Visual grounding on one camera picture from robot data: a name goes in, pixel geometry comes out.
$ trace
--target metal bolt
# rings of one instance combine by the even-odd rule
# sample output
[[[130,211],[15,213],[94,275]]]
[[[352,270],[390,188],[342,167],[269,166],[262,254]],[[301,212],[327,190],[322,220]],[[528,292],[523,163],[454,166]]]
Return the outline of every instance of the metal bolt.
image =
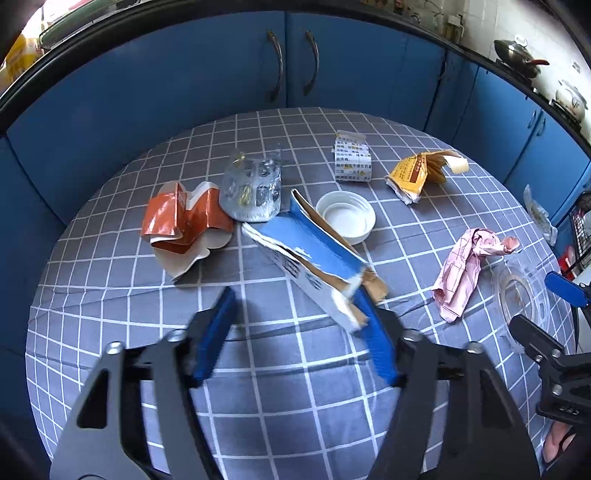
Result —
[[[476,353],[478,355],[484,353],[484,347],[479,342],[468,343],[466,345],[466,350],[468,350],[469,353]]]
[[[185,340],[186,337],[187,337],[187,331],[185,329],[177,329],[177,330],[171,330],[167,334],[166,339],[169,342],[181,342],[181,341]]]
[[[420,342],[423,338],[423,334],[418,330],[405,330],[402,332],[402,339],[407,342]]]
[[[114,355],[121,352],[125,348],[123,342],[111,342],[105,348],[105,353],[108,355]]]

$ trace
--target gray checkered tablecloth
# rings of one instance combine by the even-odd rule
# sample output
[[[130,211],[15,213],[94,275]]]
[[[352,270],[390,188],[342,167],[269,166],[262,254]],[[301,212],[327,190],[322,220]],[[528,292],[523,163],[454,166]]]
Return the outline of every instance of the gray checkered tablecloth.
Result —
[[[367,134],[373,178],[337,184],[335,130]],[[221,184],[228,154],[284,146],[283,201],[295,187],[312,204],[336,189],[374,206],[377,222],[358,251],[390,287],[383,307],[434,341],[463,346],[478,340],[519,407],[539,449],[549,421],[535,414],[537,368],[512,353],[498,335],[491,264],[462,321],[447,324],[434,305],[433,285],[452,245],[467,228],[515,235],[521,255],[543,271],[556,259],[523,208],[507,190],[470,162],[442,186],[428,184],[413,207],[398,200],[383,176],[400,158],[448,148],[436,138],[381,118],[319,108],[247,113],[195,127],[129,163],[86,203],[56,244],[41,277],[28,324],[27,379],[31,405],[51,456],[66,417],[104,346],[156,342],[183,327],[195,311],[212,306],[226,285],[242,300],[216,371],[193,392],[199,420],[224,476],[230,480],[364,478],[375,459],[398,391],[373,371],[366,346],[347,335],[286,279],[239,228],[173,284],[139,229],[148,199],[160,185],[182,180]],[[549,333],[573,352],[567,304],[550,294]],[[424,467],[439,456],[449,386],[440,382]],[[143,385],[144,417],[152,461],[167,470],[150,382]]]

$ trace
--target crumpled pink rag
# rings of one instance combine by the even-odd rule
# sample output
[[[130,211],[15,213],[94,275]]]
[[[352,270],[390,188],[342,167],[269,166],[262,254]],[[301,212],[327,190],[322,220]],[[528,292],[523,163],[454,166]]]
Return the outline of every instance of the crumpled pink rag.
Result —
[[[510,254],[518,247],[519,240],[514,236],[508,236],[501,242],[495,232],[485,228],[466,230],[447,256],[431,288],[441,318],[453,322],[462,316],[478,282],[481,258]]]

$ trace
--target kitchen counter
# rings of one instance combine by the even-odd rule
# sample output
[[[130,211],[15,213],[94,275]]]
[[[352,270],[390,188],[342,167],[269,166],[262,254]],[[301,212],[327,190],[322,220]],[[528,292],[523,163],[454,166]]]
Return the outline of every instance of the kitchen counter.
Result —
[[[573,129],[547,101],[500,69],[492,60],[450,42],[406,17],[358,2],[322,0],[151,0],[119,11],[66,39],[28,69],[0,96],[0,135],[38,97],[59,80],[98,55],[148,32],[195,18],[246,11],[292,11],[336,15],[395,28],[436,43],[495,73],[529,96],[554,118],[591,158],[588,140]]]

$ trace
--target blue cabinet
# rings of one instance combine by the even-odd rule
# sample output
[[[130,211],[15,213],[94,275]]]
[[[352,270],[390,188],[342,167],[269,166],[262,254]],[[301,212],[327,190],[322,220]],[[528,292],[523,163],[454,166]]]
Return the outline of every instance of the blue cabinet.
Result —
[[[59,218],[68,223],[117,170],[184,129],[285,107],[284,84],[276,100],[269,99],[279,77],[269,30],[285,62],[285,13],[221,15],[125,43],[37,99],[8,136]]]
[[[523,190],[530,184],[533,198],[551,219],[575,188],[589,159],[549,115],[541,116],[534,131],[505,186],[523,203]]]
[[[307,31],[318,45],[319,69],[305,95],[315,69]],[[389,116],[392,86],[401,74],[408,35],[348,18],[299,13],[286,14],[285,32],[288,106]]]
[[[425,132],[452,144],[474,87],[478,65],[447,52],[445,67]]]
[[[422,38],[408,36],[402,69],[394,75],[389,118],[409,127],[425,130],[444,54],[443,47]]]
[[[585,171],[579,178],[579,181],[574,186],[574,189],[570,194],[565,198],[564,203],[560,206],[558,211],[552,217],[552,224],[556,225],[560,223],[570,212],[570,209],[573,207],[579,196],[583,192],[588,192],[591,190],[591,163],[587,162],[587,166]]]
[[[5,137],[0,137],[2,224],[0,348],[24,349],[29,307],[41,271],[65,226],[35,191]]]
[[[480,68],[452,145],[503,183],[525,147],[537,116],[535,102]]]

